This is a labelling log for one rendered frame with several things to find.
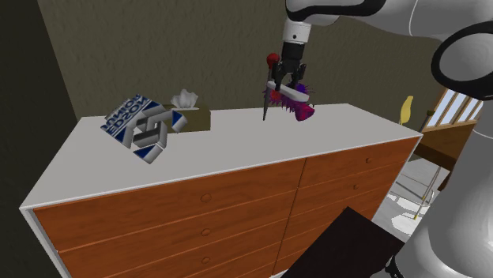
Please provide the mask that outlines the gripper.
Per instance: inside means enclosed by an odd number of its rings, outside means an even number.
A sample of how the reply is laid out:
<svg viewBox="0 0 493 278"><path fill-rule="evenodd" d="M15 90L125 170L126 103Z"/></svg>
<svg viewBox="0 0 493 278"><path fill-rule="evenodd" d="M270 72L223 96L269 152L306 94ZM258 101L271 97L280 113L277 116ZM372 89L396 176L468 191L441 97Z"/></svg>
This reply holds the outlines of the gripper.
<svg viewBox="0 0 493 278"><path fill-rule="evenodd" d="M283 42L280 61L272 68L275 88L280 88L285 74L292 73L292 86L296 87L303 79L307 65L301 63L304 45L302 43Z"/></svg>

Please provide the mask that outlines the red-topped grey spike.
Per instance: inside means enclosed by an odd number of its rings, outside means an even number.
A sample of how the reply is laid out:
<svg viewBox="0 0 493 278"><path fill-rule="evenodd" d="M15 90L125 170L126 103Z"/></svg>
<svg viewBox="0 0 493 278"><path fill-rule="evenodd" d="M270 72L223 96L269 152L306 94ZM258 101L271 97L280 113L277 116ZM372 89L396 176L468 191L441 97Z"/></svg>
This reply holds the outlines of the red-topped grey spike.
<svg viewBox="0 0 493 278"><path fill-rule="evenodd" d="M279 60L280 60L279 55L276 53L271 53L267 56L266 62L267 62L267 65L269 67L267 81L271 80L273 64L279 62ZM266 118L266 114L267 114L268 107L269 107L269 101L270 101L270 88L268 86L266 86L265 91L264 91L264 104L263 104L263 115L262 115L263 121L265 121L265 118Z"/></svg>

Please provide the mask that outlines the olive tissue box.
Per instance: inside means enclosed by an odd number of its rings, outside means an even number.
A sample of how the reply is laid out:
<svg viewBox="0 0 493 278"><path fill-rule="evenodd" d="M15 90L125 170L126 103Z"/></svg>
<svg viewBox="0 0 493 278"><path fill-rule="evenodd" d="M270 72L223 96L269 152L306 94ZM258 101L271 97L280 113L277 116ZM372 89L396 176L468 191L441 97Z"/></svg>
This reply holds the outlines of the olive tissue box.
<svg viewBox="0 0 493 278"><path fill-rule="evenodd" d="M198 102L198 95L182 89L181 92L171 98L171 102L164 104L167 110L177 111L187 120L187 124L181 129L182 133L210 130L211 112L207 105Z"/></svg>

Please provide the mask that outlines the yellow chair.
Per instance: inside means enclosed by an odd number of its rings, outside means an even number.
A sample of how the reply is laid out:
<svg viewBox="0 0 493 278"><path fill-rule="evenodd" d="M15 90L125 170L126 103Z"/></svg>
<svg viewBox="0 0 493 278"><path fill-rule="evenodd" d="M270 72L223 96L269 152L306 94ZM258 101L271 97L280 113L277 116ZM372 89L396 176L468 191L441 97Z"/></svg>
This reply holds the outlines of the yellow chair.
<svg viewBox="0 0 493 278"><path fill-rule="evenodd" d="M405 123L407 123L411 117L411 106L412 106L412 101L413 101L413 96L408 96L406 98L406 100L403 102L402 106L401 106L401 110L400 110L400 117L399 117L399 121L398 121L398 124L403 126ZM427 203L427 199L430 198L430 201L432 200L433 198L433 185L435 184L435 181L438 177L438 174L439 172L441 171L441 167L438 167L433 178L431 179L430 183L427 185L427 188L425 190L425 193L423 194L423 196L421 197L421 203L420 203L420 206L419 208L417 209L413 219L414 220L417 220L421 210L423 207L426 206L426 203Z"/></svg>

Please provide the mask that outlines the blue and white box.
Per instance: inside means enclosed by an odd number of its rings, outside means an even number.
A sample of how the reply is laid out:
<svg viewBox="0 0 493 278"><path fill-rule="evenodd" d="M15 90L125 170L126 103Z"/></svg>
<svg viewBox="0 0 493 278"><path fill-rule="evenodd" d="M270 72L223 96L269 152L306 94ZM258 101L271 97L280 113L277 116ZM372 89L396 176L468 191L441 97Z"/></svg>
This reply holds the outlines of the blue and white box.
<svg viewBox="0 0 493 278"><path fill-rule="evenodd" d="M171 120L171 128L176 133L188 123L182 113L168 110L139 94L124 100L104 119L100 128L127 148L135 144L138 149L134 154L148 164L167 147L166 121Z"/></svg>

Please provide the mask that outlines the wooden table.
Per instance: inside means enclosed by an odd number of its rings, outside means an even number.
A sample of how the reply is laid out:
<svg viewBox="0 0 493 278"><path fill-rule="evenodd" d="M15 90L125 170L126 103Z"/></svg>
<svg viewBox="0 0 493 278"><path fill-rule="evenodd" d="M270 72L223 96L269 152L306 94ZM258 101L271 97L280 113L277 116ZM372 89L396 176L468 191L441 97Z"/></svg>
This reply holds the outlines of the wooden table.
<svg viewBox="0 0 493 278"><path fill-rule="evenodd" d="M457 158L474 127L475 124L466 124L423 133L414 153L450 172L438 187L438 191L446 187Z"/></svg>

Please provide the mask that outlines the wooden-framed window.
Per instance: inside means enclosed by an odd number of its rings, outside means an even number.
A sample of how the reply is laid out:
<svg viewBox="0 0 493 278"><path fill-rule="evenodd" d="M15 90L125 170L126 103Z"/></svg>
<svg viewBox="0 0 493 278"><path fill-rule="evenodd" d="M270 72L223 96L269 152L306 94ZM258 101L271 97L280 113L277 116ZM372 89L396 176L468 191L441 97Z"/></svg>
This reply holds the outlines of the wooden-framed window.
<svg viewBox="0 0 493 278"><path fill-rule="evenodd" d="M433 115L424 123L423 132L476 124L483 102L447 89L433 108Z"/></svg>

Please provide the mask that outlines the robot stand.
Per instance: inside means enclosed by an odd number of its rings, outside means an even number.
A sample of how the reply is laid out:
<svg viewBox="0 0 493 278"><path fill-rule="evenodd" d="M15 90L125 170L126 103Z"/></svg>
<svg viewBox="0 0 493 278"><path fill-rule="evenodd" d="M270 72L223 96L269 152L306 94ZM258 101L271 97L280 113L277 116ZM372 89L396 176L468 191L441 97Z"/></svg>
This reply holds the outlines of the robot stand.
<svg viewBox="0 0 493 278"><path fill-rule="evenodd" d="M404 244L347 207L280 278L370 278Z"/></svg>

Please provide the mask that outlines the wooden chest of drawers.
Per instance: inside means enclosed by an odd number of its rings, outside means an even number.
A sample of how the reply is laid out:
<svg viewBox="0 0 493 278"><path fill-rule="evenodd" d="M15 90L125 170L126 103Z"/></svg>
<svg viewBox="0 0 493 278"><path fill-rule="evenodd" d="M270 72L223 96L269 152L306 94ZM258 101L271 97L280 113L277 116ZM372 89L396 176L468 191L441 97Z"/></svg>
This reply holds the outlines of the wooden chest of drawers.
<svg viewBox="0 0 493 278"><path fill-rule="evenodd" d="M349 104L213 111L146 163L82 118L20 210L62 278L269 278L371 220L421 134Z"/></svg>

